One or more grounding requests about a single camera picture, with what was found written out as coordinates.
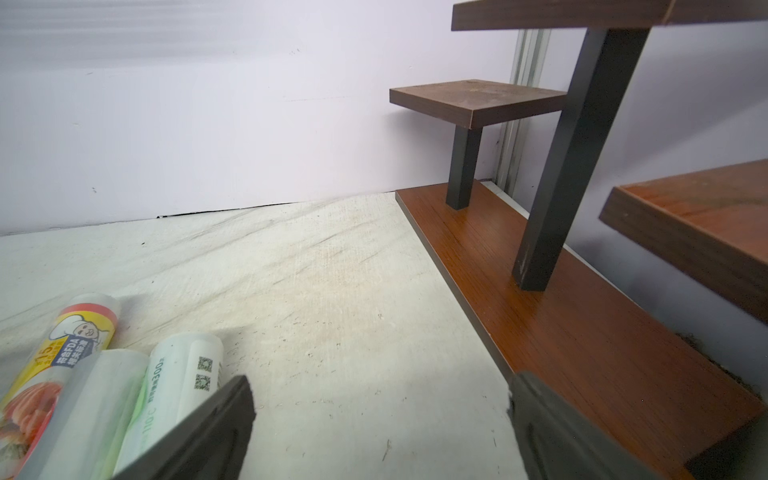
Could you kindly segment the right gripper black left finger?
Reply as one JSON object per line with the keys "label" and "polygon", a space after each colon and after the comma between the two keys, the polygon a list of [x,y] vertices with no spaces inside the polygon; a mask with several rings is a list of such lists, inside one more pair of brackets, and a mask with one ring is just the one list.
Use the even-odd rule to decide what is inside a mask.
{"label": "right gripper black left finger", "polygon": [[237,480],[255,418],[249,380],[237,375],[115,477]]}

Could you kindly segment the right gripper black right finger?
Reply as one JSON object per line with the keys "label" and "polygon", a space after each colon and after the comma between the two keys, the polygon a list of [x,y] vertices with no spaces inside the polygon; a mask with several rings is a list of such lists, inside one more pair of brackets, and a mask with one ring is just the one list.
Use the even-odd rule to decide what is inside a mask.
{"label": "right gripper black right finger", "polygon": [[530,479],[657,479],[533,373],[509,379],[508,415]]}

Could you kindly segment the white barcode wrap roll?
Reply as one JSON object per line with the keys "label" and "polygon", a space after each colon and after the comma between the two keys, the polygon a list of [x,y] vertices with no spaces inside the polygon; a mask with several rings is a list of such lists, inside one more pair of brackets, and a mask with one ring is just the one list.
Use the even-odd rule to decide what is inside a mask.
{"label": "white barcode wrap roll", "polygon": [[224,347],[210,333],[172,335],[152,350],[115,472],[154,446],[220,387]]}

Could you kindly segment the white green wrap roll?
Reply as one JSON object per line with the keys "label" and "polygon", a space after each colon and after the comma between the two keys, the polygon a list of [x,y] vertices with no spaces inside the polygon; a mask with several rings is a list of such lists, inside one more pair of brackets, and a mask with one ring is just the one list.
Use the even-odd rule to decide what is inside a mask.
{"label": "white green wrap roll", "polygon": [[110,479],[149,357],[127,349],[89,356],[74,369],[18,479]]}

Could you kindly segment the yellow red chef wrap roll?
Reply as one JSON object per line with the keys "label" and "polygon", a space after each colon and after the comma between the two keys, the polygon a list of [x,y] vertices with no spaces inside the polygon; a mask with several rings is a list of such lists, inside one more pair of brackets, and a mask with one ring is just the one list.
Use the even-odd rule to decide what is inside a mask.
{"label": "yellow red chef wrap roll", "polygon": [[74,297],[44,333],[1,400],[1,477],[12,479],[39,442],[74,367],[112,340],[120,302],[106,294]]}

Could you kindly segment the brown wooden tiered stand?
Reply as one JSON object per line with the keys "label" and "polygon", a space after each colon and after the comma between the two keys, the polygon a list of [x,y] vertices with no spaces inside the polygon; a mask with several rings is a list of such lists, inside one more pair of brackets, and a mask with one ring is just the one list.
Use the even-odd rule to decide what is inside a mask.
{"label": "brown wooden tiered stand", "polygon": [[[763,1],[472,1],[452,29],[582,28],[559,92],[481,80],[394,88],[393,104],[455,128],[449,180],[396,199],[505,376],[533,373],[655,471],[733,478],[767,407],[564,249],[650,31],[763,21]],[[556,112],[523,216],[474,178],[485,127]]]}

